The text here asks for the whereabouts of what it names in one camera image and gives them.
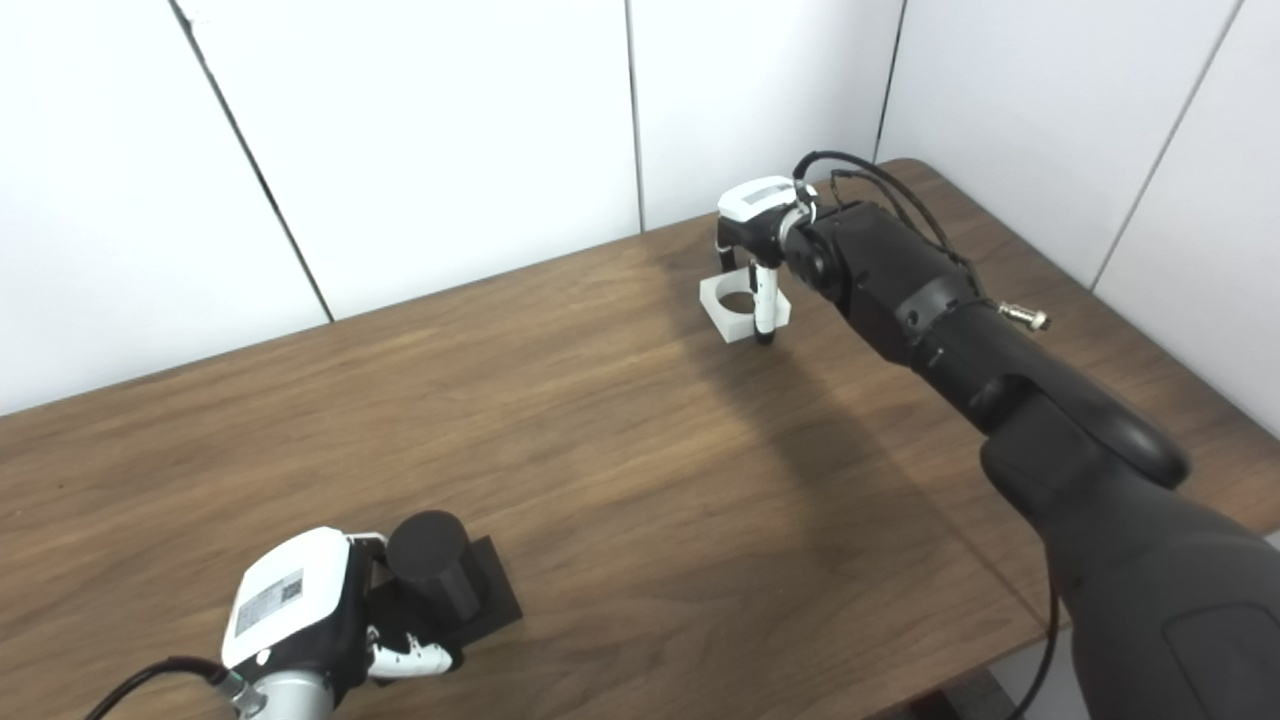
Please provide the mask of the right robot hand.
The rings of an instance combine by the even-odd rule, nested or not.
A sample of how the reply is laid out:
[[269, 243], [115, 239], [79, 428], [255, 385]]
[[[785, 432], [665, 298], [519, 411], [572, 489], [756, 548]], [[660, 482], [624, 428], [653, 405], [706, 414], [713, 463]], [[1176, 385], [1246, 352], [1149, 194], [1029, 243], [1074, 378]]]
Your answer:
[[759, 345], [771, 345], [785, 296], [780, 291], [780, 269], [785, 265], [785, 236], [800, 220], [814, 220], [817, 206], [813, 187], [786, 176], [769, 176], [741, 183], [719, 196], [714, 247], [719, 274], [739, 272], [736, 252], [749, 255], [745, 281], [751, 296], [751, 336]]

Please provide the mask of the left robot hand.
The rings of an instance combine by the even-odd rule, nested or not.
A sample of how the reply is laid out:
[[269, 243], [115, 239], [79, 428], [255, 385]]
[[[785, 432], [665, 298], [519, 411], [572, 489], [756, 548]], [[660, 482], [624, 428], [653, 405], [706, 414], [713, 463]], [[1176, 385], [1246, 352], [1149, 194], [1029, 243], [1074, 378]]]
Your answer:
[[242, 575], [220, 659], [238, 719], [330, 719], [372, 683], [443, 676], [465, 656], [408, 619], [390, 597], [389, 539], [317, 527]]

